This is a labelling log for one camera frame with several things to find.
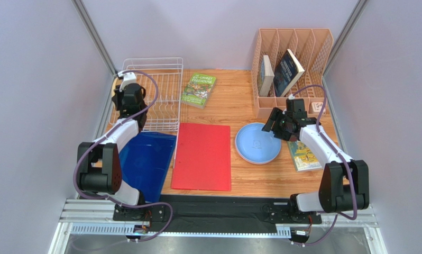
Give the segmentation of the blue plate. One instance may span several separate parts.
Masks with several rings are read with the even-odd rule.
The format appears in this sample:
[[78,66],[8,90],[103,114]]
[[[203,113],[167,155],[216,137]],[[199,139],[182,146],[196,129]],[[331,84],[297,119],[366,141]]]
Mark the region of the blue plate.
[[272,132],[264,132],[262,123],[250,123],[239,129],[235,136],[238,155],[245,161],[263,165],[273,161],[280,153],[282,143]]

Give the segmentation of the yellow plate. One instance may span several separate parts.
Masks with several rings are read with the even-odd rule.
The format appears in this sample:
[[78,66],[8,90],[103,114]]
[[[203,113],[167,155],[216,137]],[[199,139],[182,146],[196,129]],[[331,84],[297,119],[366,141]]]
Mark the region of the yellow plate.
[[113,80],[112,87],[111,87],[111,97],[113,97],[115,95],[115,89],[117,89],[117,86],[119,86],[121,84],[121,82],[122,81],[118,77],[116,77]]

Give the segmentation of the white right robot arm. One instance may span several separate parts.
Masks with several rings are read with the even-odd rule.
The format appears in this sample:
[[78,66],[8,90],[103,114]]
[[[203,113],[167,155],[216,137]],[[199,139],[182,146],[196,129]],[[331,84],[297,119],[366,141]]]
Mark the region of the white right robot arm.
[[343,214],[369,207],[369,167],[342,151],[326,134],[320,120],[309,117],[303,99],[287,99],[286,109],[273,108],[264,132],[275,138],[301,141],[323,167],[319,190],[292,195],[299,212]]

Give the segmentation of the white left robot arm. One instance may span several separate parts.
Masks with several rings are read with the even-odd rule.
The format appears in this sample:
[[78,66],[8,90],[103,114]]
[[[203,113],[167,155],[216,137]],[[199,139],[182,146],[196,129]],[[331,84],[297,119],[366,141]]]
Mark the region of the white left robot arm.
[[74,183],[77,191],[89,199],[107,196],[126,206],[144,205],[143,193],[123,179],[119,152],[145,126],[146,90],[138,83],[130,83],[116,86],[114,93],[112,101],[120,113],[116,126],[97,140],[79,145]]

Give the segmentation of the small pink white box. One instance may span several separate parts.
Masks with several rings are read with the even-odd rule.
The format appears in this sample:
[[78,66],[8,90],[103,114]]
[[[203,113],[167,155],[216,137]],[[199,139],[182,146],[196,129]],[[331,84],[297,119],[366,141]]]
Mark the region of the small pink white box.
[[323,110],[323,113],[325,113],[326,108],[323,102],[311,102],[309,106],[309,112],[311,114],[319,114],[322,110]]

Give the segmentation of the penguin classics garden book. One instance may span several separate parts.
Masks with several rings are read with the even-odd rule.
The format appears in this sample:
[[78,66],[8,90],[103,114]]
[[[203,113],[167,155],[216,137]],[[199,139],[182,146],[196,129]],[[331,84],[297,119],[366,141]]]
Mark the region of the penguin classics garden book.
[[296,172],[321,170],[322,166],[311,150],[300,141],[287,141]]

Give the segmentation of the light blue standing book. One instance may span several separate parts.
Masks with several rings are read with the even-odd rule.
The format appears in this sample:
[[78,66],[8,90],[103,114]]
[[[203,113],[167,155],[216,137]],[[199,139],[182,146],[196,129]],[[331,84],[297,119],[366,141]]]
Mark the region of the light blue standing book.
[[260,63],[257,87],[259,97],[267,97],[271,89],[274,73],[268,55],[263,55]]

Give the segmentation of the dark blue leaning book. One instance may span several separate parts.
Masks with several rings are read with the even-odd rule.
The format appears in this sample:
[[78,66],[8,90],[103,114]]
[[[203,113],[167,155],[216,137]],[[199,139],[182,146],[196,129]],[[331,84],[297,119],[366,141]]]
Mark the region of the dark blue leaning book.
[[291,49],[287,49],[274,70],[273,88],[276,97],[284,97],[305,73]]

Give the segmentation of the blue folder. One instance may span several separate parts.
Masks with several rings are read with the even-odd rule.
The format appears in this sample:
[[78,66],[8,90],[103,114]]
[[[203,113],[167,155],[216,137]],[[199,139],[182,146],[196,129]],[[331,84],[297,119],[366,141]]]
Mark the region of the blue folder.
[[146,202],[160,200],[176,140],[172,134],[142,132],[119,152],[123,180],[138,189]]

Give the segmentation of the green treehouse book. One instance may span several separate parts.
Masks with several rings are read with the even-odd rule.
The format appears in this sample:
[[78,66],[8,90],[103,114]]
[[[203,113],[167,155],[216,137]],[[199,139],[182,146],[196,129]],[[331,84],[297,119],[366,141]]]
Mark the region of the green treehouse book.
[[193,73],[181,94],[181,102],[204,109],[216,84],[216,77]]

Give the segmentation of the pink file organizer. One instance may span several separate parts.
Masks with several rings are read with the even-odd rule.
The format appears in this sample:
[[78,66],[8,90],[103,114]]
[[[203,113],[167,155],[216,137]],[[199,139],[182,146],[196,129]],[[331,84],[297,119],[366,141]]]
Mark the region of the pink file organizer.
[[[330,29],[259,29],[251,69],[255,118],[266,119],[274,107],[284,110],[290,94],[302,98],[308,115],[316,117],[318,114],[311,114],[309,106],[311,102],[324,101],[323,74],[333,42]],[[271,66],[276,67],[287,49],[293,51],[305,73],[284,97],[276,97],[273,90],[267,97],[259,97],[257,80],[262,56],[268,55]]]

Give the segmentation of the red folder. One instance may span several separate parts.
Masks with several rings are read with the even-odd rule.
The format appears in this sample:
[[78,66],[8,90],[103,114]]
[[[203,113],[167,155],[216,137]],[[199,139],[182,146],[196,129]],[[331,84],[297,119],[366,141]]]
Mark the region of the red folder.
[[171,188],[231,190],[231,128],[181,123]]

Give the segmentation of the black base mat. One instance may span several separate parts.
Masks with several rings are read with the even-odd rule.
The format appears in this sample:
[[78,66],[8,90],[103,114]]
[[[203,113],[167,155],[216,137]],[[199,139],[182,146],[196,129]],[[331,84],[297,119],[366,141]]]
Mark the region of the black base mat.
[[152,231],[274,233],[276,224],[320,225],[316,213],[296,213],[287,198],[161,195],[161,204],[131,209],[116,205],[114,221],[151,222]]

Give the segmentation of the aluminium rail frame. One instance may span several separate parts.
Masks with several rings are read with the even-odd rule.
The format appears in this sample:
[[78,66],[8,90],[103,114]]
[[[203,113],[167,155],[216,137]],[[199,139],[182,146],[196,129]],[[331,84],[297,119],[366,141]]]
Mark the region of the aluminium rail frame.
[[[248,70],[207,69],[203,74],[217,78],[217,86],[206,108],[182,106],[180,119],[201,124],[224,124],[231,138],[239,128],[255,121],[251,73]],[[317,187],[321,173],[295,172],[287,153],[272,164],[252,165],[231,147],[232,189],[229,197],[286,197]],[[147,243],[123,243],[125,222],[112,221],[109,201],[69,199],[60,217],[51,253],[386,253],[373,208],[359,212],[355,221],[324,215],[314,225],[312,247],[291,245],[285,228],[279,233],[192,233],[169,231]]]

